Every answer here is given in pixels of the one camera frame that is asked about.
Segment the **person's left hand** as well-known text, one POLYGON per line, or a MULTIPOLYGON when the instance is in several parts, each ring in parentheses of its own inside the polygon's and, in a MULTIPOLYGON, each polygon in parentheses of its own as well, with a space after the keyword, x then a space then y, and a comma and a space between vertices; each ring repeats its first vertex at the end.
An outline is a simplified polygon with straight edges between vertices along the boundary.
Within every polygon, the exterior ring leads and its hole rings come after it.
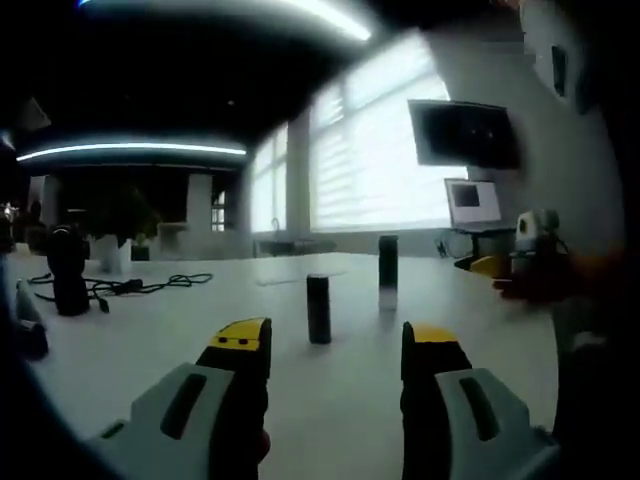
POLYGON ((255 434, 250 442, 252 460, 255 465, 259 465, 271 450, 271 437, 269 433, 262 429, 259 434, 255 434))

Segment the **person's right hand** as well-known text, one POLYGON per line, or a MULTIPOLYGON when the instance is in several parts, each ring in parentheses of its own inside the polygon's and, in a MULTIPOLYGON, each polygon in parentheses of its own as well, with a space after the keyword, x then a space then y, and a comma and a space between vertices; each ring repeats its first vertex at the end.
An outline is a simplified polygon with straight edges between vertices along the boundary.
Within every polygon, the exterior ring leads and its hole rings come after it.
POLYGON ((509 278, 496 278, 492 287, 505 300, 529 303, 549 303, 568 296, 561 279, 549 275, 519 274, 509 278))

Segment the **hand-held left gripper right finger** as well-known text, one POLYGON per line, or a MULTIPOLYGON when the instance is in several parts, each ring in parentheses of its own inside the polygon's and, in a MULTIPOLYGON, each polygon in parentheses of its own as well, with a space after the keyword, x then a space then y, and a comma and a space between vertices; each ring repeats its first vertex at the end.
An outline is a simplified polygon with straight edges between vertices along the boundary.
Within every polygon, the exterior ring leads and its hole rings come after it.
POLYGON ((449 331, 403 324, 404 479, 515 479, 529 456, 529 409, 449 331))

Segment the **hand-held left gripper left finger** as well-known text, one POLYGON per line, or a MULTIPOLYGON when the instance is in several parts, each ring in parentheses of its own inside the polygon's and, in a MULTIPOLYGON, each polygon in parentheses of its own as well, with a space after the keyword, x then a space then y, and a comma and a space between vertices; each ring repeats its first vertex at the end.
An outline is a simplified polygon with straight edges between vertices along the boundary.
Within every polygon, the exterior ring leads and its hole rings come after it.
POLYGON ((264 429, 271 344, 270 318, 234 321, 136 399, 130 478, 257 478, 250 442, 264 429))

